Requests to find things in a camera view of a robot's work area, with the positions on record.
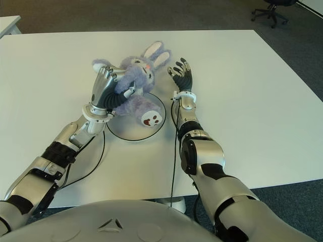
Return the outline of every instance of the bunny face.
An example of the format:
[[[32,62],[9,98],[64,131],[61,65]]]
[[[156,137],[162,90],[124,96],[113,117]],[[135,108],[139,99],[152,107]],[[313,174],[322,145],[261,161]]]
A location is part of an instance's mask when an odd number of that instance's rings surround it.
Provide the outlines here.
[[[139,58],[132,59],[131,64],[139,66],[142,69],[143,75],[146,76],[146,84],[154,84],[154,73],[151,64],[148,64]]]

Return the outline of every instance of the office chair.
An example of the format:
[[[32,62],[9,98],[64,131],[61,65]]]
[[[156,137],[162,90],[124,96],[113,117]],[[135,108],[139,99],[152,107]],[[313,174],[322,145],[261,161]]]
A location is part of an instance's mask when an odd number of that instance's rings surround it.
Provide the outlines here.
[[[257,17],[267,15],[268,19],[270,19],[270,18],[273,19],[274,24],[272,25],[272,28],[275,28],[277,25],[277,18],[276,17],[283,19],[284,21],[282,22],[282,24],[284,24],[284,25],[287,24],[287,22],[288,22],[288,19],[286,19],[284,16],[275,12],[276,8],[278,6],[291,6],[291,5],[295,4],[298,0],[264,0],[264,1],[270,4],[268,6],[268,8],[267,9],[255,9],[252,12],[252,14],[254,16],[251,20],[255,21],[255,19]]]

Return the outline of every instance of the robot forearm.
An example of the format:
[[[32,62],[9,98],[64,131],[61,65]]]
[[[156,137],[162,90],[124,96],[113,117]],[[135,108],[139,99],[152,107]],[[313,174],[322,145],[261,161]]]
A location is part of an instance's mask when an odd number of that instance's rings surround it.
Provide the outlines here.
[[[31,215],[41,214],[47,209],[59,188],[56,181],[62,178],[66,167],[75,161],[81,148],[100,134],[105,123],[114,116],[111,107],[105,105],[120,105],[134,93],[135,86],[130,87],[122,93],[121,99],[115,101],[118,95],[113,93],[114,87],[124,71],[107,66],[100,68],[92,101],[83,106],[83,115],[65,126],[45,152],[11,185],[5,200],[0,201],[0,236],[23,226]]]
[[[174,95],[178,109],[172,110],[181,144],[181,165],[194,180],[217,236],[234,242],[314,241],[283,222],[240,180],[223,172],[223,150],[203,130],[195,115],[196,97],[191,93],[189,65],[184,59],[181,61],[183,64],[176,64],[182,70],[168,69],[181,91]]]

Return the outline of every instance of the purple plush rabbit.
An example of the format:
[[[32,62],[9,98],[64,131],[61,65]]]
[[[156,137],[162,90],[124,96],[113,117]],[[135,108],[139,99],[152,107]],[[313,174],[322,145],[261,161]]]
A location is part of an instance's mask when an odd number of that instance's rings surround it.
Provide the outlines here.
[[[121,62],[120,68],[125,69],[125,75],[118,81],[115,92],[119,94],[128,90],[133,82],[136,91],[125,103],[114,109],[117,115],[133,115],[146,127],[153,127],[162,122],[161,107],[143,97],[143,94],[153,89],[155,71],[164,66],[170,56],[171,52],[164,50],[163,43],[156,41],[141,57],[131,56]],[[97,72],[102,65],[112,66],[104,59],[96,59],[92,64]]]

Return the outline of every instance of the black cable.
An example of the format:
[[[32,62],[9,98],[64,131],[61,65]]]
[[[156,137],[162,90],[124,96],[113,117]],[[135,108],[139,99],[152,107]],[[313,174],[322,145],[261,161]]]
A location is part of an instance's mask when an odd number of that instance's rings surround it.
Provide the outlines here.
[[[200,221],[198,220],[197,218],[197,215],[196,215],[196,209],[197,209],[197,204],[198,204],[198,200],[201,198],[200,196],[200,193],[197,194],[197,197],[195,199],[195,202],[194,202],[194,207],[193,207],[193,216],[194,216],[194,220],[195,222],[197,222],[198,224],[200,224]]]
[[[93,136],[90,140],[89,140],[89,142],[87,142],[77,153],[76,153],[76,156],[79,154],[79,153],[81,153],[82,152],[82,150],[84,150],[85,148],[86,148],[86,146],[88,146],[91,142],[92,142],[92,140],[94,139],[94,137],[95,136]]]
[[[173,118],[173,104],[174,104],[174,102],[172,103],[172,108],[171,108],[172,118]],[[174,190],[174,178],[175,178],[175,168],[176,168],[176,143],[177,143],[177,132],[178,132],[177,125],[178,125],[179,112],[180,112],[180,106],[178,105],[177,120],[176,120],[176,125],[175,125],[176,133],[175,133],[175,146],[174,146],[174,169],[173,169],[173,180],[172,180],[172,191],[171,191],[171,207],[173,205],[173,190]]]
[[[178,133],[178,127],[177,127],[177,125],[176,125],[176,123],[175,123],[175,120],[174,120],[174,116],[173,116],[173,106],[174,106],[174,102],[172,102],[172,106],[171,106],[171,116],[172,116],[172,121],[173,121],[173,124],[174,124],[174,126],[175,126],[175,128],[176,128],[176,131],[177,131],[177,133]]]
[[[81,151],[82,150],[84,150],[85,148],[86,148],[86,146],[88,146],[91,142],[92,142],[92,140],[94,139],[94,137],[95,136],[93,136],[90,140],[89,140],[89,142],[87,142],[78,152],[76,152],[76,156],[78,156],[80,153],[81,153]],[[67,170],[66,170],[66,175],[65,175],[65,179],[64,179],[64,182],[63,182],[63,184],[61,185],[61,187],[59,188],[59,190],[60,189],[62,189],[65,185],[66,185],[66,182],[67,182],[67,180],[68,180],[68,178],[69,178],[69,174],[70,174],[70,169],[71,169],[71,166],[72,166],[72,164],[70,163],[69,164],[69,166],[67,167]]]
[[[64,182],[61,185],[61,187],[59,188],[59,190],[62,189],[66,185],[67,179],[69,178],[71,166],[72,166],[72,164],[70,163],[69,166],[67,167],[67,170],[66,170],[66,175],[65,175]]]
[[[104,154],[104,150],[105,150],[105,133],[104,133],[104,131],[103,131],[103,149],[102,149],[102,153],[101,153],[101,156],[100,156],[100,159],[99,159],[99,161],[98,161],[98,163],[96,164],[96,166],[93,168],[93,170],[92,171],[90,171],[87,175],[85,175],[85,176],[83,176],[83,177],[81,177],[81,178],[79,178],[79,179],[77,179],[77,180],[75,180],[75,181],[73,181],[72,183],[69,183],[69,184],[67,184],[67,185],[64,185],[64,186],[61,186],[60,187],[60,190],[61,189],[63,189],[63,188],[65,188],[65,187],[68,187],[69,185],[72,185],[72,184],[74,184],[74,183],[76,183],[76,182],[79,182],[80,180],[82,180],[82,179],[84,179],[84,178],[86,178],[87,176],[89,176],[89,175],[91,175],[94,171],[95,171],[95,169],[97,169],[97,167],[99,166],[99,164],[100,164],[100,162],[101,162],[101,160],[102,160],[102,157],[103,157],[103,154]]]

